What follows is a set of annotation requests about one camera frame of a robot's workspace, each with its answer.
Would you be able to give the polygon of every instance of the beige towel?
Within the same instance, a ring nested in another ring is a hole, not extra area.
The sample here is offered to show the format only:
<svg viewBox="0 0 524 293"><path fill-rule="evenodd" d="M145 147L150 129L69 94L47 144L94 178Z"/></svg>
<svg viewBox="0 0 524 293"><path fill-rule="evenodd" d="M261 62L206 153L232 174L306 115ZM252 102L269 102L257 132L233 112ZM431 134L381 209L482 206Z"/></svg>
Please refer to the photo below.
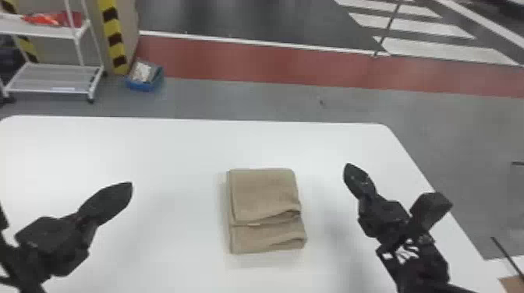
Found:
<svg viewBox="0 0 524 293"><path fill-rule="evenodd" d="M277 224L300 217L295 173L289 169L235 169L228 173L233 224Z"/></svg>
<svg viewBox="0 0 524 293"><path fill-rule="evenodd" d="M229 233L234 254L301 249L306 244L301 218L280 224L229 226Z"/></svg>
<svg viewBox="0 0 524 293"><path fill-rule="evenodd" d="M306 231L293 171L236 169L228 173L231 252L301 249Z"/></svg>

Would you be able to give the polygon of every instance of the red object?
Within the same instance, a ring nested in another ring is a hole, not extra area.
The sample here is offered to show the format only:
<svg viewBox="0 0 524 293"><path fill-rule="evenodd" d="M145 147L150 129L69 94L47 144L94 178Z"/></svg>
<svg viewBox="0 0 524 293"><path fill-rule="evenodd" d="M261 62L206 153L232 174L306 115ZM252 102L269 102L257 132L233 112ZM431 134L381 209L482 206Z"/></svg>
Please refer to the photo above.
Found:
<svg viewBox="0 0 524 293"><path fill-rule="evenodd" d="M71 12L73 17L74 27L82 26L82 13ZM45 26L71 26L66 11L50 12L50 13L34 13L22 17L23 20L32 24L40 24Z"/></svg>
<svg viewBox="0 0 524 293"><path fill-rule="evenodd" d="M184 79L524 98L524 69L517 66L150 36L140 37L136 56Z"/></svg>

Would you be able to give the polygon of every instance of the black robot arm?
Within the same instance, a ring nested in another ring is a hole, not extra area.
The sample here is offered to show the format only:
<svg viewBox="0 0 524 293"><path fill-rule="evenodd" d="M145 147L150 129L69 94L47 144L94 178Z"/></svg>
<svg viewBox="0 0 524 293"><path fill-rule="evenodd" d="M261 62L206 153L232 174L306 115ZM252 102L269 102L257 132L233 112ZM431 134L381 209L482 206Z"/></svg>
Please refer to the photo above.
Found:
<svg viewBox="0 0 524 293"><path fill-rule="evenodd" d="M441 193L424 193L409 212L398 201L378 194L369 175L347 164L344 182L359 200L358 222L379 241L377 256L397 285L398 293L474 293L449 284L448 263L429 230L451 209Z"/></svg>
<svg viewBox="0 0 524 293"><path fill-rule="evenodd" d="M132 194L130 182L106 187L74 214L41 217L16 233L17 247L7 244L1 233L9 223L0 207L0 264L9 275L0 278L0 284L21 293L45 293L42 283L73 272L89 256L98 227L126 208Z"/></svg>

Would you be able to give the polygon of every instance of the yellow and black striped pillar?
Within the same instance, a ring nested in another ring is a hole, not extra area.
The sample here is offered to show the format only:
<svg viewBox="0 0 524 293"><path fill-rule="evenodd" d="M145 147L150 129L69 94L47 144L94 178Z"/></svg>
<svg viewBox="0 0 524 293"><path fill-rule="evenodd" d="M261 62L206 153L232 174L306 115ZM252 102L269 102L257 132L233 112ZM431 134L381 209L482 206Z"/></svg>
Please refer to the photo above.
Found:
<svg viewBox="0 0 524 293"><path fill-rule="evenodd" d="M2 4L2 9L5 12L16 14L15 0L0 0L0 3ZM26 53L26 56L29 59L29 61L33 63L38 63L39 61L37 50L34 48L34 45L33 43L31 43L29 37L16 36L16 38L18 39L19 46Z"/></svg>
<svg viewBox="0 0 524 293"><path fill-rule="evenodd" d="M98 8L102 14L104 35L108 39L109 58L112 60L114 73L127 74L129 63L122 38L122 24L119 20L116 0L98 0Z"/></svg>

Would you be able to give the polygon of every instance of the gray floor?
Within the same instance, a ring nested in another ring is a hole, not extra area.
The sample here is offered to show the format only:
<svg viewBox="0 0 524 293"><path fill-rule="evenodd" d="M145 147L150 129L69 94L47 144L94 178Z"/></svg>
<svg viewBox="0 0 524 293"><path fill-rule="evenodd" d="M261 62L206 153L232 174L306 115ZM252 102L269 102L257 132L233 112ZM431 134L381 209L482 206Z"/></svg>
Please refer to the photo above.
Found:
<svg viewBox="0 0 524 293"><path fill-rule="evenodd" d="M402 141L487 259L489 236L524 254L524 99L393 90L167 79L155 94L101 84L95 105L63 96L18 96L10 115L131 116L234 120L379 122Z"/></svg>

